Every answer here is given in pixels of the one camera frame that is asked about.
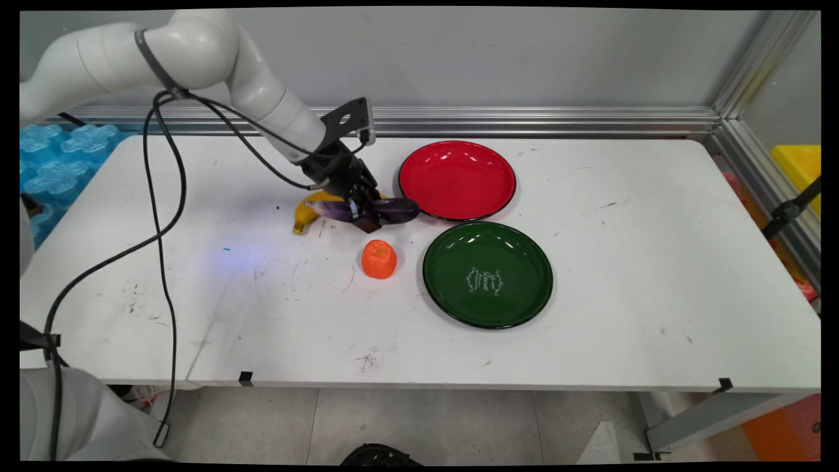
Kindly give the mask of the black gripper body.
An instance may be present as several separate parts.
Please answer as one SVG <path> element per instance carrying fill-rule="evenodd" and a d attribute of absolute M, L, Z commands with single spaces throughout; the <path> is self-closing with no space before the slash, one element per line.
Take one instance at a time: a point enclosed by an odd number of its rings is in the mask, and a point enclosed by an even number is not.
<path fill-rule="evenodd" d="M 369 197 L 377 190 L 376 179 L 361 161 L 358 153 L 366 144 L 351 151 L 341 140 L 323 146 L 300 162 L 303 173 L 319 188 L 347 201 L 352 197 Z"/>

